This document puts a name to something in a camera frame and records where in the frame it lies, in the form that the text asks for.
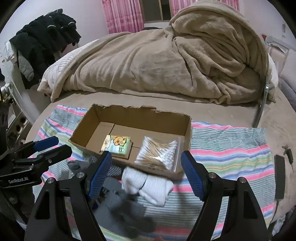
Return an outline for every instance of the gray fabric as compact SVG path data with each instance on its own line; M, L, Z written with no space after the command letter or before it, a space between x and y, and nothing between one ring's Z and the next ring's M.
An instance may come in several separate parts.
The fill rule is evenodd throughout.
M34 70L29 61L22 55L20 51L18 51L18 61L20 72L28 81L31 81L34 78Z
M279 88L284 93L289 103L293 107L294 111L296 111L296 92L292 89L292 87L283 79L279 78Z
M155 230L152 219L144 217L144 206L121 190L119 181L107 177L103 187L106 189L105 198L99 199L101 204L94 211L100 226L127 238L136 238L141 232L150 233Z

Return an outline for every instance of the pink curtain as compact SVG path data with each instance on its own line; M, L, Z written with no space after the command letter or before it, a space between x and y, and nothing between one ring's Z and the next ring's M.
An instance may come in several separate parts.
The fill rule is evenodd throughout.
M110 34L143 30L139 0L102 0L102 3Z
M170 0L173 16L180 9L188 7L189 5L193 4L196 1L200 1L200 0ZM225 3L227 5L230 5L237 11L239 11L239 0L214 0L214 1Z

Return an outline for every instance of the white sock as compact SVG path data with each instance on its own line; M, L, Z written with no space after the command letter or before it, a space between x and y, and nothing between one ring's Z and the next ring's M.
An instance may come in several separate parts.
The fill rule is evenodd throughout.
M137 171L133 168L126 167L122 174L122 189L128 194L137 194L143 187L147 174Z
M148 175L144 186L139 190L139 194L148 202L163 207L173 186L172 181L166 178Z

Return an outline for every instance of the cardboard box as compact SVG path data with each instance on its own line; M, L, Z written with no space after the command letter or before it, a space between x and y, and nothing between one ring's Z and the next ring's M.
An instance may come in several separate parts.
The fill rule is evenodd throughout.
M180 150L190 150L191 119L188 115L163 112L155 107L124 107L119 105L92 105L78 124L69 141L87 153L101 154L106 135L130 136L132 141L128 159L113 157L113 163L119 166L131 166L144 172L179 180L183 176L180 159L175 171L157 170L135 164L134 161L142 146L144 136L169 142L176 137L184 138Z

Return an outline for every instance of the striped blanket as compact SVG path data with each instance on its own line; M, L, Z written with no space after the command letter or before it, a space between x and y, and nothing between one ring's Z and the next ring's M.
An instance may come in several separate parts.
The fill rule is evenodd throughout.
M68 139L86 111L87 109L57 105L51 116L44 121L35 140L57 136L58 146L67 144L73 150L68 160L84 160L84 153L69 143ZM268 226L273 216L275 180L274 164L265 140L264 129L193 121L190 152L209 172L215 172L222 178L237 180L240 176L246 177ZM55 177L57 180L68 178L68 160L51 166L49 171L42 175L43 180L49 177ZM42 186L43 183L33 188L36 198ZM146 207L145 215L152 217L157 227L153 233L142 233L135 240L153 240L159 236L164 240L186 240L203 204L194 196L186 176L182 181L174 182L173 191L164 207L155 207L142 197L138 198L138 202ZM227 202L228 198L223 198L213 238L221 234ZM80 238L69 204L67 209L72 234L75 238ZM101 229L107 240L128 240L104 228Z

